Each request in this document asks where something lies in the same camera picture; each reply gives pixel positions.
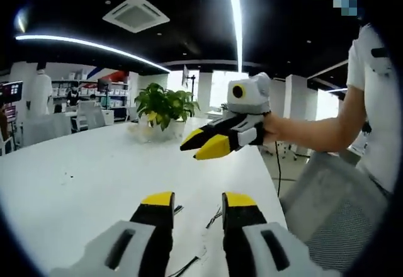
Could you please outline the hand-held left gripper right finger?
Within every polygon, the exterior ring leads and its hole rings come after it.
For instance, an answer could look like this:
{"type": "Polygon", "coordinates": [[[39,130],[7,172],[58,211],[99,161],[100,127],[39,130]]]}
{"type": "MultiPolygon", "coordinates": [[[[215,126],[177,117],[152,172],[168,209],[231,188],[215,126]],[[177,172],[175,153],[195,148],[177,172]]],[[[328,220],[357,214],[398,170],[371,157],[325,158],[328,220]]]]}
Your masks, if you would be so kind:
{"type": "Polygon", "coordinates": [[[222,217],[230,276],[341,276],[315,264],[308,247],[279,223],[268,223],[246,194],[222,193],[222,217]]]}

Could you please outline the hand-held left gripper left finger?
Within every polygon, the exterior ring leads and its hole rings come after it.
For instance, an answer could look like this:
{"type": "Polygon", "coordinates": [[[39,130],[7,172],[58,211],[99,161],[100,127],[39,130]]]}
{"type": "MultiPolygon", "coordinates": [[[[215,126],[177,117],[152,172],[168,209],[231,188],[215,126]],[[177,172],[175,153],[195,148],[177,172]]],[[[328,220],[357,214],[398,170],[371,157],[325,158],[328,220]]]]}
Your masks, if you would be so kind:
{"type": "Polygon", "coordinates": [[[129,221],[121,220],[90,241],[78,262],[52,276],[164,276],[173,248],[172,191],[144,198],[129,221]]]}

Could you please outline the person's right hand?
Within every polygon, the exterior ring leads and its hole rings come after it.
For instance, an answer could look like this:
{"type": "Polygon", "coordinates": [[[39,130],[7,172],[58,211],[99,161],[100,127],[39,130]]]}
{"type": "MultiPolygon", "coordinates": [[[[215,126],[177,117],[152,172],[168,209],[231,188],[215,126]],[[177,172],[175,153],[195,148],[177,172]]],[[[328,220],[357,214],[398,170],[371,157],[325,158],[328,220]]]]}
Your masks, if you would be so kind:
{"type": "Polygon", "coordinates": [[[292,122],[274,113],[264,117],[264,142],[289,141],[292,138],[292,122]]]}

